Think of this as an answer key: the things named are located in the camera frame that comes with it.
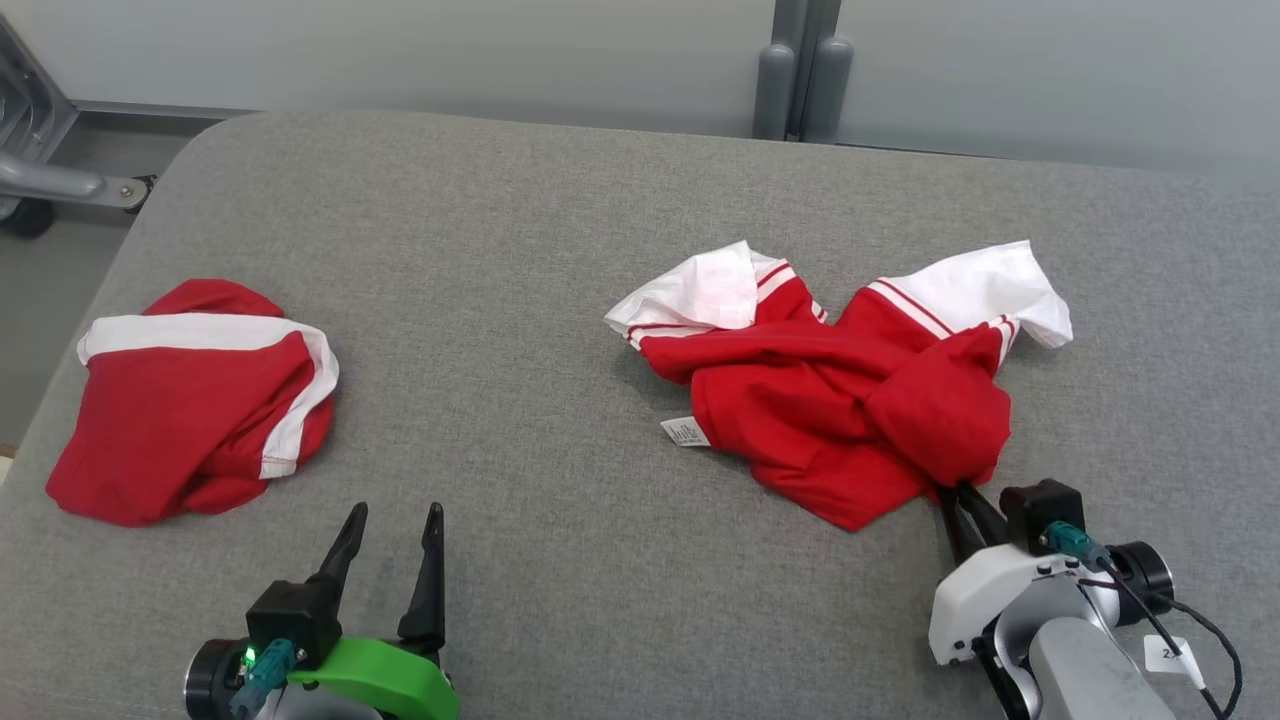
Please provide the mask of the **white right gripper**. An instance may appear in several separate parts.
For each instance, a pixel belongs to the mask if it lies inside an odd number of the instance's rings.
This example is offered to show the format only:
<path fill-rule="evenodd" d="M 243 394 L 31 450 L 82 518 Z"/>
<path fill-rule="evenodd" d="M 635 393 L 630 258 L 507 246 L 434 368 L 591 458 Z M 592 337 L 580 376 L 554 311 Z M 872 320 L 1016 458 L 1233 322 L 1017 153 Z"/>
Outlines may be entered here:
<path fill-rule="evenodd" d="M 959 566 L 934 592 L 927 638 L 938 665 L 977 659 L 989 632 L 1007 665 L 1133 666 L 1115 630 L 1144 621 L 1138 600 L 1160 615 L 1178 596 L 1172 571 L 1144 542 L 1110 546 L 1110 562 L 1098 569 L 1071 555 L 1033 556 L 1006 544 L 1005 515 L 973 484 L 941 486 L 936 495 Z M 979 537 L 993 547 L 978 550 Z"/>

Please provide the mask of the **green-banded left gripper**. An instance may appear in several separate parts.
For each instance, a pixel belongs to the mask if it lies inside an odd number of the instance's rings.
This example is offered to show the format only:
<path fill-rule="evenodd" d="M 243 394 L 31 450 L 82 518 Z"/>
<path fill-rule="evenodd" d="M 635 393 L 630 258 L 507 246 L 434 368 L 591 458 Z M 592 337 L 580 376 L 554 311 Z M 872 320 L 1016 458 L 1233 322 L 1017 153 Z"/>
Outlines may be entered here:
<path fill-rule="evenodd" d="M 340 601 L 367 518 L 367 503 L 357 502 L 314 573 L 314 583 L 328 589 L 333 601 Z M 460 720 L 460 697 L 451 680 L 422 657 L 439 656 L 445 646 L 444 509 L 439 502 L 430 505 L 421 547 L 410 606 L 397 625 L 402 648 L 378 639 L 340 638 L 320 667 L 296 667 L 255 720 Z M 209 641 L 200 648 L 184 678 L 189 720 L 232 720 L 230 698 L 243 685 L 256 651 L 261 650 L 248 638 Z"/>

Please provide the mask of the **red shirt with white sleeves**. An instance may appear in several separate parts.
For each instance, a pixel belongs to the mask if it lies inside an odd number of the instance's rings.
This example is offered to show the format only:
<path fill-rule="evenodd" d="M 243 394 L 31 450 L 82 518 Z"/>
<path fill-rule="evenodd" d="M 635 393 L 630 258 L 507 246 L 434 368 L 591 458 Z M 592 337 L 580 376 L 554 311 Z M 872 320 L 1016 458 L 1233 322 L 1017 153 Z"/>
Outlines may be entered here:
<path fill-rule="evenodd" d="M 836 319 L 791 263 L 737 242 L 620 300 L 605 324 L 690 391 L 677 445 L 742 457 L 767 489 L 850 532 L 989 480 L 1012 433 L 997 373 L 1018 336 L 1073 340 L 1028 241 L 856 290 Z"/>

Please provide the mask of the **red shorts with white trim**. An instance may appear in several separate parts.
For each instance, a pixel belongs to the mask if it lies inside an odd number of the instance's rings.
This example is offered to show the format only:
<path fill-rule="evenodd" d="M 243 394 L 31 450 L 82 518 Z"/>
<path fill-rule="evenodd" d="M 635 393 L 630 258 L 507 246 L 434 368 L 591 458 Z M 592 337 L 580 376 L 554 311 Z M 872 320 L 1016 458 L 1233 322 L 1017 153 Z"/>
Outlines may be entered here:
<path fill-rule="evenodd" d="M 47 479 L 64 511 L 129 528 L 237 509 L 323 446 L 340 365 L 326 334 L 225 279 L 189 279 L 77 342 L 88 377 Z"/>

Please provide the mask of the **black caster wheel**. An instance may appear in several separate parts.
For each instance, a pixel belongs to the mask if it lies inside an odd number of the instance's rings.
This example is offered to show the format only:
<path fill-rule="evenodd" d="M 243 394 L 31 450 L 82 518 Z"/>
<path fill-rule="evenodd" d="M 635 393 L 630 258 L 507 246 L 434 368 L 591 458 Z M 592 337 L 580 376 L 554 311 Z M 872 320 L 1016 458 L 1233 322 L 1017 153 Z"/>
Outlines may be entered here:
<path fill-rule="evenodd" d="M 0 233 L 35 240 L 55 220 L 54 205 L 46 199 L 0 196 Z"/>

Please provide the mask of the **grey rounded post cap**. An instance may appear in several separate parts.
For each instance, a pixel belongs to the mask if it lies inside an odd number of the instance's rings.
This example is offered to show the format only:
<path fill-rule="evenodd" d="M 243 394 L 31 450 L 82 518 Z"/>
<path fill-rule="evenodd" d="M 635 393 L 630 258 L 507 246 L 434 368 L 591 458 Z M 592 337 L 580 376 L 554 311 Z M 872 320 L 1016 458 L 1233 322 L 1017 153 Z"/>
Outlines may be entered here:
<path fill-rule="evenodd" d="M 788 45 L 772 44 L 760 51 L 751 120 L 753 138 L 786 140 L 796 69 L 797 58 Z"/>
<path fill-rule="evenodd" d="M 852 45 L 846 38 L 832 36 L 815 46 L 800 132 L 801 142 L 837 142 L 852 58 Z"/>

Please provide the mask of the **grey metal partition post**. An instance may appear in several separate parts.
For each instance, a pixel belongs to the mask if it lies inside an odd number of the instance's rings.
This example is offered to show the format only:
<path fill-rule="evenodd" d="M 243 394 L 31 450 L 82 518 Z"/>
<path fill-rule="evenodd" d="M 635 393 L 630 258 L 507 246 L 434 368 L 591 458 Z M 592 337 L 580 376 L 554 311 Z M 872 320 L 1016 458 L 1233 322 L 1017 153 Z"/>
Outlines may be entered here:
<path fill-rule="evenodd" d="M 787 137 L 783 141 L 799 141 L 814 51 L 822 40 L 835 35 L 842 0 L 773 0 L 773 3 L 771 41 L 767 46 L 786 44 L 797 58 Z"/>

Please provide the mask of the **grey metal cart frame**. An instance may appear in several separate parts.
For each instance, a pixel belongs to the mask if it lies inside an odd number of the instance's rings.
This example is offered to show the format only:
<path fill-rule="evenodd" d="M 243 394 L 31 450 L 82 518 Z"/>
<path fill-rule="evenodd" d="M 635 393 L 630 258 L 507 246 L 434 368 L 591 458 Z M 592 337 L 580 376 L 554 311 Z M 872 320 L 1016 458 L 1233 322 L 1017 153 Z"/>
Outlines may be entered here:
<path fill-rule="evenodd" d="M 0 222 L 23 208 L 74 202 L 136 214 L 155 176 L 118 177 L 50 161 L 79 111 L 0 13 Z"/>

